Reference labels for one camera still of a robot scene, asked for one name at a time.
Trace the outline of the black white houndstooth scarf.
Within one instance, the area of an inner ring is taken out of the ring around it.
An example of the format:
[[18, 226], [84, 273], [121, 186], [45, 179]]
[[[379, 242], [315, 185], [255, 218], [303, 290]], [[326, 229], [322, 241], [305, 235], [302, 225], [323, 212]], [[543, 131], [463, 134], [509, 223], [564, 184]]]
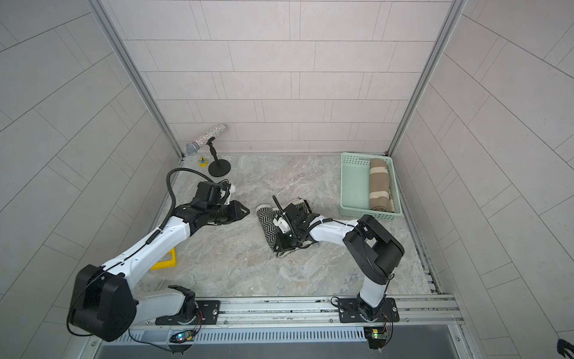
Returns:
[[[306, 200], [298, 198], [292, 200], [289, 204], [293, 204], [297, 209], [302, 210], [307, 215], [312, 213], [309, 204]], [[273, 250], [276, 257], [285, 257], [288, 253], [291, 253], [295, 250], [290, 251], [280, 251], [277, 245], [277, 238], [279, 234], [282, 234], [281, 230], [275, 226], [274, 219], [278, 218], [281, 214], [280, 210], [277, 207], [271, 207], [269, 204], [262, 204], [257, 206], [256, 208], [257, 218], [262, 226], [262, 230], [265, 235], [265, 240], [268, 246]]]

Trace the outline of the mint green plastic basket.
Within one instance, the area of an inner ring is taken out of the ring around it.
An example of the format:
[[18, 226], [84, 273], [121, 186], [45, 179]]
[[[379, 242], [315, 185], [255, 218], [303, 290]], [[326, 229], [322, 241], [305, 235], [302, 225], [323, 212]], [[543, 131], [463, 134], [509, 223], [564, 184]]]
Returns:
[[[371, 159], [381, 159], [385, 161], [389, 169], [390, 200], [393, 202], [392, 212], [373, 211], [369, 208], [369, 172]], [[348, 152], [341, 154], [339, 213], [342, 216], [352, 218], [360, 218], [362, 215], [371, 215], [376, 219], [388, 221], [402, 217], [402, 202], [394, 163], [391, 157]]]

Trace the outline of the brown beige plaid scarf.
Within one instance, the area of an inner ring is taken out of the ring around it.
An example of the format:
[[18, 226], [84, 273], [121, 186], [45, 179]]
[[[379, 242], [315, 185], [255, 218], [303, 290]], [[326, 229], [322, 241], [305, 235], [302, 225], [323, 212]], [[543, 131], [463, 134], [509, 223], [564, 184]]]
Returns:
[[378, 212], [395, 212], [390, 190], [390, 171], [382, 159], [370, 159], [369, 208]]

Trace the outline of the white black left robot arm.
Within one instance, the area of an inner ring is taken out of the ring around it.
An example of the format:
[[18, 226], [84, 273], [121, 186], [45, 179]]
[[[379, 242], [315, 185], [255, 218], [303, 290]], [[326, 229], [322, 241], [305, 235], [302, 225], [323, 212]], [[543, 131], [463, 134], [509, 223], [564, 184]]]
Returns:
[[179, 243], [204, 226], [240, 221], [250, 211], [230, 200], [228, 182], [200, 182], [189, 203], [173, 203], [167, 218], [154, 231], [101, 266], [87, 265], [76, 275], [67, 327], [82, 329], [112, 342], [129, 328], [153, 319], [186, 325], [197, 320], [199, 310], [190, 289], [172, 285], [140, 298], [132, 291], [143, 276]]

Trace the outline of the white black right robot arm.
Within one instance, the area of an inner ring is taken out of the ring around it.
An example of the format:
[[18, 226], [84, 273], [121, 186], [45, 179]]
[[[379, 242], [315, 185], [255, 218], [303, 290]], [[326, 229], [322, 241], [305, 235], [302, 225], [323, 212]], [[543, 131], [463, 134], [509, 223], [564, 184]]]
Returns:
[[354, 221], [327, 218], [300, 198], [285, 207], [261, 205], [257, 217], [278, 257], [322, 242], [346, 248], [364, 275], [359, 307], [365, 317], [380, 310], [405, 249], [377, 219], [370, 215]]

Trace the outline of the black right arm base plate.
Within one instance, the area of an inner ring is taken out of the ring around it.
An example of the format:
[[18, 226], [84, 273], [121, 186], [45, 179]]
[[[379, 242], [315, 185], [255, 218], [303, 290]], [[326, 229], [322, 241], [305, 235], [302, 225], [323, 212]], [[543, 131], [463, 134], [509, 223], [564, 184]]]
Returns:
[[386, 297], [376, 307], [370, 307], [360, 297], [332, 297], [331, 304], [339, 311], [341, 323], [397, 323], [400, 321], [396, 301]]

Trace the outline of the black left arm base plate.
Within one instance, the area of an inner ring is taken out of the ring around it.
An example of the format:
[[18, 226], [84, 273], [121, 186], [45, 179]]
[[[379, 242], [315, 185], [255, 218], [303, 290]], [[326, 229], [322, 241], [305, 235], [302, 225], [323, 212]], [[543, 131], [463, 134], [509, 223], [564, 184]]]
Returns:
[[215, 325], [218, 320], [221, 302], [216, 300], [199, 300], [193, 305], [185, 303], [175, 315], [155, 319], [156, 325]]

